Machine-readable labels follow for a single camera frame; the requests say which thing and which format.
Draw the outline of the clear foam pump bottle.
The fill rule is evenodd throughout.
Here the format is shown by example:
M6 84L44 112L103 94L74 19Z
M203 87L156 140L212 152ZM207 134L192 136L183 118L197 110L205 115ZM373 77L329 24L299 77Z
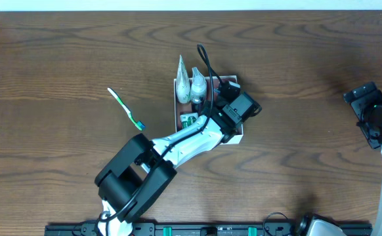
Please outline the clear foam pump bottle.
M207 96L207 81L197 67L192 68L190 100L194 104L202 103Z

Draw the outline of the green white soap box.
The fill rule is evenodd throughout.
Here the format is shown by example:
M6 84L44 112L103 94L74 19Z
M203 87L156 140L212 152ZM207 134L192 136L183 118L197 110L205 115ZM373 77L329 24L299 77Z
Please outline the green white soap box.
M187 128L198 119L198 113L185 113L180 115L180 123L182 128Z

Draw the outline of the white Pantene tube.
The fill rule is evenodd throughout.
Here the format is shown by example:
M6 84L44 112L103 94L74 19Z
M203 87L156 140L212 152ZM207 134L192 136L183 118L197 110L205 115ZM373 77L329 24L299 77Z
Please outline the white Pantene tube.
M178 102L187 104L190 101L190 80L182 56L179 56L175 92Z

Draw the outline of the green white toothbrush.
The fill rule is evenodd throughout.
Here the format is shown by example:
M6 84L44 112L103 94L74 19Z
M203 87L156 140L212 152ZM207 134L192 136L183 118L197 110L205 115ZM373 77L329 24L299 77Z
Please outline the green white toothbrush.
M124 109L124 111L126 112L128 118L130 119L130 121L134 124L134 126L136 126L140 131L143 131L146 126L144 125L144 123L142 123L141 121L136 121L133 117L133 113L132 111L124 104L123 100L121 99L121 97L116 93L115 90L113 90L112 88L108 87L107 88L108 92L117 100L117 102L120 104L120 106Z

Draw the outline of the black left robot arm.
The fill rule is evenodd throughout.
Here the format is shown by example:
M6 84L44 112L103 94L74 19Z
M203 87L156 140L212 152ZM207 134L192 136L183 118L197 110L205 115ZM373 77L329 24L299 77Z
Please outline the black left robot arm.
M104 210L96 223L98 235L129 235L141 217L191 158L229 142L242 123L262 107L243 92L229 102L206 101L189 127L164 138L132 137L98 173L95 184Z

